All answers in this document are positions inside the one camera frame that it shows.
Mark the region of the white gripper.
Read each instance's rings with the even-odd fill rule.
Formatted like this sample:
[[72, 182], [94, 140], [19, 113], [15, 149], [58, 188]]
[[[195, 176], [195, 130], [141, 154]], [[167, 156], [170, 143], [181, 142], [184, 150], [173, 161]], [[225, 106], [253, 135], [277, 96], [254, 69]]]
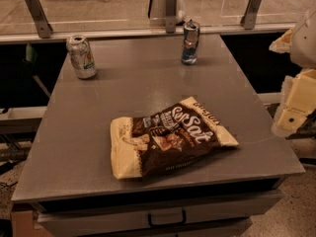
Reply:
[[295, 134], [316, 109], [316, 70], [302, 69], [291, 82], [285, 108], [276, 109], [272, 125], [272, 133], [279, 137]]

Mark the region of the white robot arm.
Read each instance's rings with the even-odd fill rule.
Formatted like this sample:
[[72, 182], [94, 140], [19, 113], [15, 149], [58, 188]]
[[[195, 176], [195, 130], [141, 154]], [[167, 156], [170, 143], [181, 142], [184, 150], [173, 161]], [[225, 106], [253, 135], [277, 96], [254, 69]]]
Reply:
[[274, 40], [269, 50], [288, 53], [290, 61], [302, 70], [286, 76], [281, 85], [272, 132], [279, 137], [295, 134], [316, 110], [316, 5], [313, 4], [296, 23]]

